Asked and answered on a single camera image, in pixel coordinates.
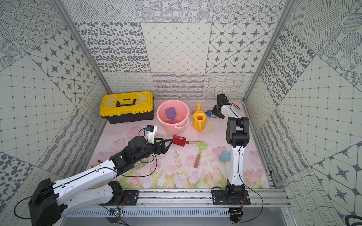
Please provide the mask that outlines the yellow watering can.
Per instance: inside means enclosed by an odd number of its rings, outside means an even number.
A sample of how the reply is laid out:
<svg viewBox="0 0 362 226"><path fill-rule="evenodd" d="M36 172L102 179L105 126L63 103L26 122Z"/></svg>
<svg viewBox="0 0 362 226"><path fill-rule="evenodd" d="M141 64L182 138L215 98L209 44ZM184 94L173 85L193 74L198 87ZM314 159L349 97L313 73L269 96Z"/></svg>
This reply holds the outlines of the yellow watering can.
<svg viewBox="0 0 362 226"><path fill-rule="evenodd" d="M194 130L201 132L205 129L207 115L201 111L202 104L197 104L197 110L193 110L193 123L192 127Z"/></svg>

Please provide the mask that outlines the red shovel wooden handle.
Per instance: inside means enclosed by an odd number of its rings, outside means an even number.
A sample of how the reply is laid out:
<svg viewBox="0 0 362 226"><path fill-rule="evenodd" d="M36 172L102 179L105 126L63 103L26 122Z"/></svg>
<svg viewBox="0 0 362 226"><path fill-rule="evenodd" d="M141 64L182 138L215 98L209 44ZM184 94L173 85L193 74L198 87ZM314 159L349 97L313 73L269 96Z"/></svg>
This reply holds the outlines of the red shovel wooden handle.
<svg viewBox="0 0 362 226"><path fill-rule="evenodd" d="M186 144L194 144L194 145L201 145L201 141L189 141L185 137L173 136L173 144L184 147Z"/></svg>

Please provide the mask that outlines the pink plastic bucket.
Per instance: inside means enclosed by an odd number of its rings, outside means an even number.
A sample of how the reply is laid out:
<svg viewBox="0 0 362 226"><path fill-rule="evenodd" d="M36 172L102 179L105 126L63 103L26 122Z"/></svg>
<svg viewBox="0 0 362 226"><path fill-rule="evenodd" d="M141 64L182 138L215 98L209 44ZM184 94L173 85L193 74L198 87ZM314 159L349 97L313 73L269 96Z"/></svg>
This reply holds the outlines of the pink plastic bucket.
<svg viewBox="0 0 362 226"><path fill-rule="evenodd" d="M176 118L171 120L166 115L166 109L174 107ZM160 104L156 111L157 119L163 126L166 133L178 135L183 133L189 124L190 110L189 107L179 100L168 100Z"/></svg>

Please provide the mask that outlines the purple shovel pink handle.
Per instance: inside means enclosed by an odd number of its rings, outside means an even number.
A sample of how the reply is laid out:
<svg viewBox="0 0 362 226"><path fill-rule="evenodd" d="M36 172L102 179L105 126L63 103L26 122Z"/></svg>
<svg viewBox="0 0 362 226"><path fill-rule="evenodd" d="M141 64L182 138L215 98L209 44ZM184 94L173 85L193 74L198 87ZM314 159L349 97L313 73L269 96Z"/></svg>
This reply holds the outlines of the purple shovel pink handle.
<svg viewBox="0 0 362 226"><path fill-rule="evenodd" d="M175 121L177 114L176 114L176 110L173 106L165 109L165 113L169 120Z"/></svg>

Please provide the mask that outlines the light blue trowel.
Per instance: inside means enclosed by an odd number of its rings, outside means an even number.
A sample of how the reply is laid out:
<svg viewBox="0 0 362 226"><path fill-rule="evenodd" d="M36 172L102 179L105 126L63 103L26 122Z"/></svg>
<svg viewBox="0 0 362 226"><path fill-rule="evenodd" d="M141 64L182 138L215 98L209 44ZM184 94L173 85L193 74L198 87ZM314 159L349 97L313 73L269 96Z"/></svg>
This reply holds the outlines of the light blue trowel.
<svg viewBox="0 0 362 226"><path fill-rule="evenodd" d="M231 153L227 150L223 150L219 156L219 160L223 163L229 162L231 160Z"/></svg>

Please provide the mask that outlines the blue rake yellow handle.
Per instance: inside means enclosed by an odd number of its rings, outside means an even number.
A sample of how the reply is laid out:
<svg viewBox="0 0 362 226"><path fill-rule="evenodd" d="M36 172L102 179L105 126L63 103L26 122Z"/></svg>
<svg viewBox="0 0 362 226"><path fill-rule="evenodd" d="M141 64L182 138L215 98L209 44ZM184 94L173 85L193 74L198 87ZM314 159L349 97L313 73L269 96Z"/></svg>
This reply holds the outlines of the blue rake yellow handle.
<svg viewBox="0 0 362 226"><path fill-rule="evenodd" d="M216 116L212 113L212 110L207 110L206 112L206 115L208 116L208 117L211 117L211 118L215 118Z"/></svg>

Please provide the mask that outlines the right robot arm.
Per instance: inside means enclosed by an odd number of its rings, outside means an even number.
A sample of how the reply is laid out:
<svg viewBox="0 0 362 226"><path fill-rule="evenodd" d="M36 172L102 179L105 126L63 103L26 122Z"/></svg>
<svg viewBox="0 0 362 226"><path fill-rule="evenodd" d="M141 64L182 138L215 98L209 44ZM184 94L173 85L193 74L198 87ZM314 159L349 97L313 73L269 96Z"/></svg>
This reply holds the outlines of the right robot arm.
<svg viewBox="0 0 362 226"><path fill-rule="evenodd" d="M243 199L246 195L246 185L243 181L243 158L250 141L249 119L238 114L233 103L218 100L213 108L213 114L221 119L227 119L226 142L231 146L231 169L225 187L226 197Z"/></svg>

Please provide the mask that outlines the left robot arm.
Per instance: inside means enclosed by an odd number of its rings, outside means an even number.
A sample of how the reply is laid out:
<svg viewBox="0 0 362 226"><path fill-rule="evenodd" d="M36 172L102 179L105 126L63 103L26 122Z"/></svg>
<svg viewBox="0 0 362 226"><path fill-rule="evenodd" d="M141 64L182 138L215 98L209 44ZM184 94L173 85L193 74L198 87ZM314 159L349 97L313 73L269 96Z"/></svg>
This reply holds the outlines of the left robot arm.
<svg viewBox="0 0 362 226"><path fill-rule="evenodd" d="M149 143L136 136L120 152L98 166L53 182L41 181L28 203L33 226L52 226L62 217L93 205L120 205L128 199L118 181L135 164L151 155L167 153L171 139L156 138Z"/></svg>

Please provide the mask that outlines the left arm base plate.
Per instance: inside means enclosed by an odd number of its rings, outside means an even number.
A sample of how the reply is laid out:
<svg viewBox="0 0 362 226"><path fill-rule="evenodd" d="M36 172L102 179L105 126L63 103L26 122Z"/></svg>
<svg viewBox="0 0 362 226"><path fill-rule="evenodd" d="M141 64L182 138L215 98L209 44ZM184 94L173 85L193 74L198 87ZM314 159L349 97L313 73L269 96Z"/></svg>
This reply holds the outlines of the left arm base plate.
<svg viewBox="0 0 362 226"><path fill-rule="evenodd" d="M113 194L111 200L107 203L107 205L135 206L137 204L138 197L138 190L125 190L122 192L116 192L115 194Z"/></svg>

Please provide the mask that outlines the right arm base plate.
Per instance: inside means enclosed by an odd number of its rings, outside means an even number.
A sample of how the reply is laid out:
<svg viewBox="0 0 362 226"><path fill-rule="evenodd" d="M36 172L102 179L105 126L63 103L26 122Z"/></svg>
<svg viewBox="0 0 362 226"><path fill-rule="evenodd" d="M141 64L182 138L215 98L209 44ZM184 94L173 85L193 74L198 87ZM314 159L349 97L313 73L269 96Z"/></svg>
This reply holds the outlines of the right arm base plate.
<svg viewBox="0 0 362 226"><path fill-rule="evenodd" d="M243 205L251 205L250 196L248 191L246 190L244 192L244 197L241 196L226 196L226 193L224 190L213 190L211 192L212 199L213 199L213 205L232 205L232 206L240 206L241 203Z"/></svg>

